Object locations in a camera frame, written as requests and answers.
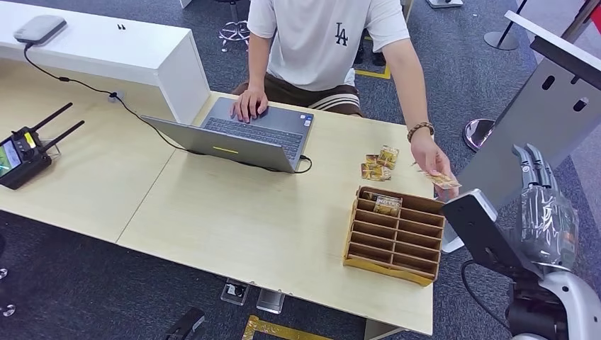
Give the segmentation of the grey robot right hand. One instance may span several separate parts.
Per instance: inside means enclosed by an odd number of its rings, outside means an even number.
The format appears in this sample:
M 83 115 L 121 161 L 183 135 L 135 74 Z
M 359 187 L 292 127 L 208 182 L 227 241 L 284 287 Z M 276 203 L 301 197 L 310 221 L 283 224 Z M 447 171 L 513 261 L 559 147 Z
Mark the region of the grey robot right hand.
M 572 271 L 578 252 L 577 210 L 558 186 L 550 164 L 534 145 L 512 146 L 522 176 L 519 249 L 534 264 Z

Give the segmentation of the person's right hand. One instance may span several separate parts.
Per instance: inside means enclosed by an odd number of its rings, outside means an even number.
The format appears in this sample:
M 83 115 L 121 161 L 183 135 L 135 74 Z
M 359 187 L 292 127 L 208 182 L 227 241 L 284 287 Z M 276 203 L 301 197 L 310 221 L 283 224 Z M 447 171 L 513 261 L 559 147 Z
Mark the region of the person's right hand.
M 264 113 L 268 103 L 269 101 L 263 87 L 249 86 L 232 104 L 230 117 L 242 123 L 250 123 Z

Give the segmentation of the person's left hand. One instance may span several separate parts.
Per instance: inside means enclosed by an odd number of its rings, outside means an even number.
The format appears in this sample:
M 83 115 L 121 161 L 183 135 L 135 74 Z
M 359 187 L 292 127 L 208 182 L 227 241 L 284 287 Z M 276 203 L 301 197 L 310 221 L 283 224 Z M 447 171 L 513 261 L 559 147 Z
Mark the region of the person's left hand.
M 417 165 L 425 173 L 431 176 L 444 174 L 456 180 L 448 156 L 438 147 L 428 130 L 419 129 L 415 132 L 410 141 L 410 148 Z

